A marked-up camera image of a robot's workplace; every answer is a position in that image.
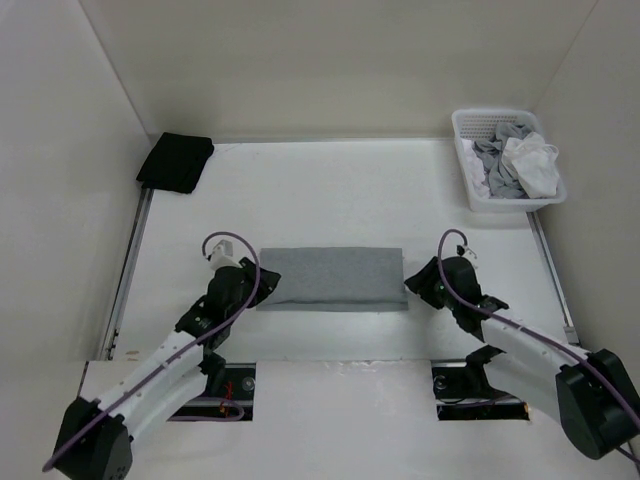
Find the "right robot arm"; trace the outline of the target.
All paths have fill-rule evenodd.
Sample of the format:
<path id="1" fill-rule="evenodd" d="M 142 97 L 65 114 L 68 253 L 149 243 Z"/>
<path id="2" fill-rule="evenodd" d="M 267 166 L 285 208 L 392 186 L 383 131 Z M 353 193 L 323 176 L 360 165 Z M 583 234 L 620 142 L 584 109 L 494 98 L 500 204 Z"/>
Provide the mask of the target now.
<path id="1" fill-rule="evenodd" d="M 556 421 L 570 443 L 597 460 L 639 434 L 639 394 L 613 352 L 589 352 L 510 318 L 506 302 L 482 292 L 471 262 L 432 258 L 404 282 L 481 341 L 465 359 L 467 396 L 504 393 Z"/>

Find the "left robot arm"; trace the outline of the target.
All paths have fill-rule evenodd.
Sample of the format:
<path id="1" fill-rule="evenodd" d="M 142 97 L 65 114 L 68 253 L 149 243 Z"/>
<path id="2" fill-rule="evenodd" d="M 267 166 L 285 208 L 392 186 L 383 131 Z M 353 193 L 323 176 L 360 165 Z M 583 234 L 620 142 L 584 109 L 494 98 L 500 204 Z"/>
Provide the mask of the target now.
<path id="1" fill-rule="evenodd" d="M 273 294 L 280 279 L 248 258 L 222 261 L 205 294 L 150 357 L 107 392 L 71 402 L 44 471 L 69 479 L 125 478 L 145 434 L 189 400 L 221 393 L 225 361 L 216 349 L 239 315 Z"/>

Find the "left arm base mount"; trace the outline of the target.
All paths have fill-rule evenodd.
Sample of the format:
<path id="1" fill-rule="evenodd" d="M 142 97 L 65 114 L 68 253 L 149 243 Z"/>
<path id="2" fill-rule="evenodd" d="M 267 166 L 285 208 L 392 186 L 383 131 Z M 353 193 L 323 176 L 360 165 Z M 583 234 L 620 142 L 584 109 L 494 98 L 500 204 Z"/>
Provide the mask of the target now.
<path id="1" fill-rule="evenodd" d="M 257 365 L 255 363 L 231 363 L 214 377 L 209 377 L 202 394 L 188 401 L 173 416 L 194 418 L 195 421 L 237 417 L 244 410 L 240 421 L 252 421 L 256 391 Z"/>

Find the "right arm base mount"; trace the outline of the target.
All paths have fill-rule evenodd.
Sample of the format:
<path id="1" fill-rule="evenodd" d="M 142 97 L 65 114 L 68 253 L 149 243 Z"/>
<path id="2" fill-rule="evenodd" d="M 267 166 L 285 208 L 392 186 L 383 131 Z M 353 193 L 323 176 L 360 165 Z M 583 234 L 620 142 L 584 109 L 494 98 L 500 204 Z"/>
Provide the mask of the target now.
<path id="1" fill-rule="evenodd" d="M 502 352 L 484 346 L 464 360 L 431 364 L 436 413 L 441 421 L 529 421 L 525 402 L 490 385 L 484 371 Z"/>

